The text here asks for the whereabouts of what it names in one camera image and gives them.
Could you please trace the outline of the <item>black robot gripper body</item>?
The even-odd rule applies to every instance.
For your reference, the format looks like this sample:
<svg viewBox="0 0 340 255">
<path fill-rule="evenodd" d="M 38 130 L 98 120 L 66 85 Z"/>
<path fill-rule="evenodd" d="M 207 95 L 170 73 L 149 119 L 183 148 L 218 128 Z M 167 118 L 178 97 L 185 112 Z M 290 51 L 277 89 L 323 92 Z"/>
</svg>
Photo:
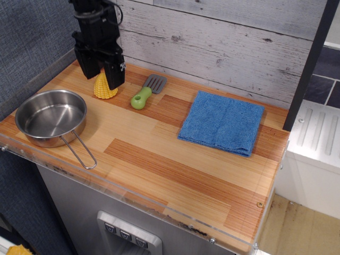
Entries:
<svg viewBox="0 0 340 255">
<path fill-rule="evenodd" d="M 97 61 L 123 55 L 117 40 L 123 12 L 115 2 L 72 2 L 80 31 L 74 32 L 75 46 L 90 52 Z"/>
</svg>

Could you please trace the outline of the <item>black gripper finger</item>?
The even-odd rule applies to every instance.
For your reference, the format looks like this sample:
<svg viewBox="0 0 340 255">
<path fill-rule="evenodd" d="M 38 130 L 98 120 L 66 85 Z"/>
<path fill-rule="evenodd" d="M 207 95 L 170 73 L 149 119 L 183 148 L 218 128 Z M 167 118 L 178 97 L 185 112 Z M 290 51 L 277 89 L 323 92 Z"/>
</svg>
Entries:
<svg viewBox="0 0 340 255">
<path fill-rule="evenodd" d="M 79 47 L 75 47 L 74 51 L 81 70 L 87 79 L 91 79 L 100 73 L 101 66 L 90 52 Z"/>
<path fill-rule="evenodd" d="M 122 85 L 125 82 L 125 60 L 123 55 L 110 56 L 104 61 L 104 70 L 110 90 Z"/>
</svg>

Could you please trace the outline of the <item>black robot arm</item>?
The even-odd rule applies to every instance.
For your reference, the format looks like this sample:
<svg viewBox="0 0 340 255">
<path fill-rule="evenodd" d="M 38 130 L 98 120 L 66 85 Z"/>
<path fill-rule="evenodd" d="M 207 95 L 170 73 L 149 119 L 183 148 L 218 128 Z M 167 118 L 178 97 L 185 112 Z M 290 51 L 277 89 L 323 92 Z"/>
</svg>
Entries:
<svg viewBox="0 0 340 255">
<path fill-rule="evenodd" d="M 69 1 L 80 31 L 72 33 L 74 51 L 87 79 L 105 71 L 110 90 L 125 82 L 123 49 L 118 44 L 123 12 L 114 1 Z"/>
</svg>

